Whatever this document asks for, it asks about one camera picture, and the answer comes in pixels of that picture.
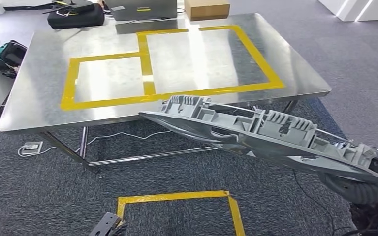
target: power outlet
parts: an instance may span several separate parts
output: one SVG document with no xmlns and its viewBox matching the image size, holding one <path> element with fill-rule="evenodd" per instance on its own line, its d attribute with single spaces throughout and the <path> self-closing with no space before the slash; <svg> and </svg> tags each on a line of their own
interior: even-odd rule
<svg viewBox="0 0 378 236">
<path fill-rule="evenodd" d="M 43 142 L 26 142 L 21 149 L 21 155 L 37 154 L 41 152 Z"/>
</svg>

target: yellow tape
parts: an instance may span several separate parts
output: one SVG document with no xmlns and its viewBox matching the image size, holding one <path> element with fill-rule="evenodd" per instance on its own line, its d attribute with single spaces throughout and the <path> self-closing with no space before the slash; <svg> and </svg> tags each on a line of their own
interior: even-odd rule
<svg viewBox="0 0 378 236">
<path fill-rule="evenodd" d="M 113 54 L 113 55 L 103 55 L 95 57 L 84 57 L 71 59 L 69 63 L 69 69 L 66 76 L 66 81 L 64 85 L 64 92 L 61 102 L 62 110 L 80 110 L 89 109 L 97 107 L 108 107 L 108 106 L 118 106 L 126 104 L 144 103 L 144 102 L 154 102 L 158 100 L 169 99 L 173 95 L 196 95 L 196 96 L 211 96 L 226 93 L 239 93 L 239 92 L 250 92 L 259 91 L 266 89 L 280 89 L 284 88 L 284 83 L 279 79 L 277 74 L 271 68 L 271 66 L 266 62 L 264 57 L 261 55 L 260 51 L 254 46 L 248 36 L 244 33 L 241 27 L 237 25 L 229 26 L 213 26 L 213 27 L 202 27 L 199 28 L 200 31 L 207 30 L 233 30 L 237 36 L 240 38 L 243 45 L 246 47 L 247 51 L 250 53 L 251 57 L 261 68 L 263 73 L 267 76 L 269 82 L 241 85 L 241 86 L 231 86 L 222 88 L 211 88 L 204 90 L 191 90 L 182 92 L 171 92 L 156 94 L 156 88 L 154 84 L 153 69 L 150 61 L 150 51 L 147 42 L 147 35 L 153 34 L 165 34 L 165 33 L 180 33 L 188 32 L 188 29 L 166 29 L 166 30 L 156 30 L 156 31 L 144 31 L 138 32 L 137 40 L 139 51 L 135 53 L 123 53 L 123 54 Z M 142 72 L 142 82 L 144 88 L 143 96 L 136 97 L 123 97 L 110 100 L 101 101 L 88 101 L 88 102 L 74 102 L 74 91 L 75 91 L 75 80 L 77 79 L 79 73 L 79 63 L 85 61 L 93 60 L 106 60 L 106 59 L 120 59 L 129 57 L 140 57 L 140 66 Z"/>
<path fill-rule="evenodd" d="M 208 31 L 208 30 L 233 30 L 238 38 L 243 43 L 244 47 L 246 47 L 247 51 L 250 53 L 251 57 L 263 71 L 263 73 L 267 76 L 271 83 L 274 83 L 276 86 L 284 87 L 284 83 L 279 79 L 276 72 L 272 69 L 272 67 L 266 62 L 263 55 L 260 51 L 255 47 L 253 42 L 250 38 L 246 35 L 243 29 L 237 25 L 230 25 L 230 26 L 212 26 L 212 27 L 202 27 L 199 28 L 200 31 Z"/>
<path fill-rule="evenodd" d="M 246 233 L 244 232 L 243 221 L 241 220 L 240 209 L 238 208 L 237 200 L 233 197 L 228 196 L 229 208 L 231 209 L 231 216 L 232 221 L 234 222 L 235 227 L 235 234 L 237 236 L 244 236 Z"/>
<path fill-rule="evenodd" d="M 63 1 L 56 1 L 55 3 L 58 3 L 58 4 L 61 4 L 61 5 L 69 5 L 69 4 L 67 4 L 67 3 L 65 3 L 65 2 L 63 2 Z"/>
<path fill-rule="evenodd" d="M 182 199 L 193 199 L 193 198 L 217 198 L 217 197 L 228 197 L 228 204 L 231 210 L 232 220 L 234 222 L 235 234 L 236 236 L 245 236 L 246 234 L 244 232 L 244 226 L 241 220 L 241 214 L 238 208 L 237 200 L 231 197 L 229 191 L 224 191 L 224 190 L 119 197 L 117 215 L 120 218 L 124 219 L 125 205 L 127 203 L 143 203 L 143 202 L 157 202 L 157 201 L 182 200 Z"/>
</svg>

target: yellow tape square on floor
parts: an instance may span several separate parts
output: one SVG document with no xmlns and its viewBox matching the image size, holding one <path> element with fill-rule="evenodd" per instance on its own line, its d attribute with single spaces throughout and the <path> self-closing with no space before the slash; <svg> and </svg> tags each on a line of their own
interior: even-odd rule
<svg viewBox="0 0 378 236">
<path fill-rule="evenodd" d="M 168 200 L 182 200 L 191 198 L 219 198 L 228 197 L 228 204 L 231 210 L 232 221 L 234 222 L 236 236 L 245 236 L 243 222 L 241 220 L 240 210 L 238 208 L 237 200 L 229 194 L 229 191 L 201 191 L 201 192 L 181 192 L 181 193 L 166 193 L 154 195 L 141 195 L 131 197 L 119 197 L 117 215 L 124 219 L 124 211 L 126 204 L 129 203 L 143 203 L 143 202 L 157 202 Z"/>
</svg>

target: laptop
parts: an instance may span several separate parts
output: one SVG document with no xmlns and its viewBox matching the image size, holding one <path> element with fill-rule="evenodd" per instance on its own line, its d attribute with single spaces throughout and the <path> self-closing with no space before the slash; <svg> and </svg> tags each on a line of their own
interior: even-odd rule
<svg viewBox="0 0 378 236">
<path fill-rule="evenodd" d="M 177 0 L 105 0 L 116 21 L 177 17 Z"/>
</svg>

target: table leg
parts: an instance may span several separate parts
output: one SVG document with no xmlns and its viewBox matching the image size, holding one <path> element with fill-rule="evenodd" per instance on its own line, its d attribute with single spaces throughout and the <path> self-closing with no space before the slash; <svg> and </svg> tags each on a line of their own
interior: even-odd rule
<svg viewBox="0 0 378 236">
<path fill-rule="evenodd" d="M 88 145 L 88 127 L 83 127 L 82 142 L 80 144 L 79 156 L 85 159 L 86 156 L 86 146 Z"/>
<path fill-rule="evenodd" d="M 259 110 L 259 108 L 258 108 L 258 106 L 252 106 L 252 110 L 257 111 L 257 110 Z"/>
<path fill-rule="evenodd" d="M 180 151 L 163 152 L 163 153 L 152 154 L 152 155 L 132 156 L 132 157 L 126 157 L 126 158 L 114 159 L 114 160 L 106 160 L 106 161 L 95 161 L 95 162 L 89 163 L 89 165 L 92 167 L 92 166 L 108 165 L 108 164 L 127 162 L 127 161 L 150 159 L 150 158 L 155 158 L 155 157 L 174 156 L 174 155 L 179 155 L 179 154 L 188 154 L 188 153 L 212 151 L 212 150 L 218 150 L 218 148 L 217 147 L 200 147 L 200 148 L 186 149 L 186 150 L 180 150 Z"/>
<path fill-rule="evenodd" d="M 87 162 L 85 159 L 83 159 L 79 154 L 75 153 L 75 151 L 73 151 L 72 149 L 70 149 L 64 143 L 62 143 L 52 133 L 50 133 L 48 131 L 45 131 L 45 132 L 42 132 L 41 135 L 44 138 L 46 138 L 53 146 L 57 147 L 62 152 L 66 153 L 68 156 L 70 156 L 76 162 L 79 162 L 86 169 L 88 169 L 90 171 L 93 171 L 93 172 L 97 171 L 97 169 L 95 169 L 94 167 L 89 166 L 89 162 Z"/>
<path fill-rule="evenodd" d="M 290 114 L 295 109 L 296 104 L 298 104 L 298 100 L 290 101 L 286 108 L 283 110 L 283 113 Z"/>
</svg>

